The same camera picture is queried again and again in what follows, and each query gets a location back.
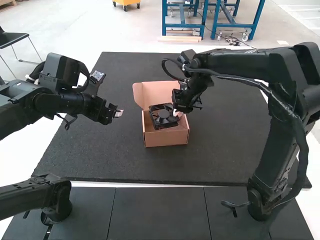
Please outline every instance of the blue metal frame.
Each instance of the blue metal frame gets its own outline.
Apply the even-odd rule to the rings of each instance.
[[[194,9],[193,16],[197,16],[199,7],[199,0],[190,0],[190,4],[183,3],[167,3],[167,0],[162,0],[162,36],[167,34],[167,28],[193,28],[200,29],[200,36],[203,39],[205,33],[205,24],[207,19],[209,0],[204,0],[203,14],[201,24],[188,24],[185,19],[184,7],[190,7]],[[180,23],[166,23],[166,16],[168,15],[168,7],[179,7],[180,9]]]
[[[222,0],[216,0],[216,3],[208,3],[209,6],[219,6],[219,7],[216,7],[215,11],[214,11],[211,39],[215,39],[217,27],[224,27],[224,28],[248,28],[248,29],[251,29],[251,33],[249,34],[248,39],[252,40],[254,38],[265,1],[266,0],[260,0],[257,11],[255,13],[253,24],[236,23],[236,21],[233,19],[233,17],[237,16],[240,0],[236,0],[236,3],[227,3],[227,0],[224,0],[223,3],[222,3]],[[235,7],[235,10],[234,10],[232,16],[229,13],[227,7]],[[225,14],[226,18],[228,19],[229,23],[218,23],[218,15],[219,15],[220,8],[222,9],[222,11]]]

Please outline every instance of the cardboard box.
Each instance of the cardboard box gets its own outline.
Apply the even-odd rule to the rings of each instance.
[[[146,148],[188,143],[190,129],[185,114],[180,118],[178,126],[160,130],[155,130],[149,115],[149,106],[172,103],[172,90],[180,89],[178,81],[136,82],[132,89],[134,101],[142,108],[142,131]]]

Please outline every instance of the black computer fan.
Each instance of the black computer fan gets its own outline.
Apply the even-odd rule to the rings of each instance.
[[[149,106],[149,114],[155,130],[178,126],[179,117],[174,116],[172,103]]]

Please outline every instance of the concrete floor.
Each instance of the concrete floor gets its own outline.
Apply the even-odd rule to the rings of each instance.
[[[242,1],[236,21],[252,22],[257,5],[257,0]],[[168,22],[178,20],[178,13],[176,17],[167,18]],[[201,17],[189,20],[200,22]],[[219,20],[225,22],[226,18],[220,14]],[[209,14],[206,24],[209,29],[212,21],[213,15]],[[30,0],[0,12],[0,24],[7,32],[30,33],[43,58],[49,52],[56,52],[81,58],[85,63],[90,59],[95,61],[90,56],[102,51],[157,52],[157,49],[175,44],[157,41],[162,32],[160,0],[142,0],[141,9],[131,5],[128,12],[124,12],[121,6],[113,7],[110,0],[91,0],[90,4],[84,0]],[[279,47],[278,40],[287,41],[290,45],[305,41],[320,44],[319,36],[274,2],[266,0],[254,40],[248,43],[256,48],[270,48]],[[224,40],[212,41],[210,32],[205,30],[204,40],[198,45],[227,44]],[[20,58],[37,61],[37,55],[27,40],[16,44],[16,52]],[[10,48],[1,50],[0,54],[19,78],[34,67],[16,62]],[[3,62],[0,62],[0,74],[4,79],[12,79]]]
[[[320,1],[273,0],[273,2],[320,36]]]
[[[252,22],[257,6],[257,0],[242,0],[236,21]],[[132,5],[128,10],[124,12],[121,6],[113,7],[110,0],[29,0],[0,12],[0,25],[7,32],[29,33],[42,58],[45,59],[50,52],[66,55],[84,62],[89,70],[101,52],[178,53],[191,48],[202,52],[221,46],[228,47],[223,40],[211,40],[208,30],[205,30],[204,40],[198,44],[158,42],[162,32],[160,0],[142,0],[141,9]],[[167,21],[178,19],[177,13],[176,17],[168,17]],[[219,20],[226,21],[223,14]],[[201,17],[187,21],[199,23]],[[212,27],[212,22],[213,16],[208,15],[208,28]],[[280,47],[277,41],[286,41],[290,45],[307,41],[320,44],[320,37],[276,3],[266,0],[254,40],[248,44],[256,48]],[[17,43],[15,50],[19,58],[39,61],[27,40]],[[0,54],[19,79],[25,79],[25,74],[29,74],[35,67],[16,61],[10,47],[0,50]],[[5,80],[13,79],[1,60],[0,75]],[[43,118],[0,142],[1,160],[10,159],[0,160],[0,186],[23,181],[31,175],[60,124],[59,119],[51,121]],[[314,239],[320,239],[319,216],[315,211],[320,198],[320,184],[317,184],[320,183],[320,148],[314,137],[320,140],[320,126],[315,127],[312,133],[308,135],[311,165],[308,177],[313,188],[309,192],[302,192],[297,200]],[[9,222],[10,219],[0,222],[0,238]]]

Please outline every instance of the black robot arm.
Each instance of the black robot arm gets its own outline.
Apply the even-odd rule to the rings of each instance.
[[[42,209],[41,221],[54,224],[71,211],[71,182],[53,174],[31,177],[26,181],[0,187],[0,221],[33,209]]]
[[[175,62],[186,80],[172,91],[177,111],[201,108],[201,94],[215,79],[257,87],[268,96],[270,132],[258,167],[248,180],[248,211],[267,220],[294,199],[303,187],[308,166],[306,134],[320,115],[320,51],[312,42],[273,49],[228,50],[196,54],[184,51]],[[268,86],[255,79],[268,82]],[[284,195],[288,174],[299,152],[297,179]]]
[[[87,79],[77,86],[80,73]],[[68,129],[79,114],[103,125],[120,117],[121,110],[97,96],[105,74],[89,74],[86,66],[72,58],[50,53],[30,74],[27,81],[13,80],[0,86],[0,140],[33,124],[42,117],[53,119],[59,113],[74,117],[66,121]]]

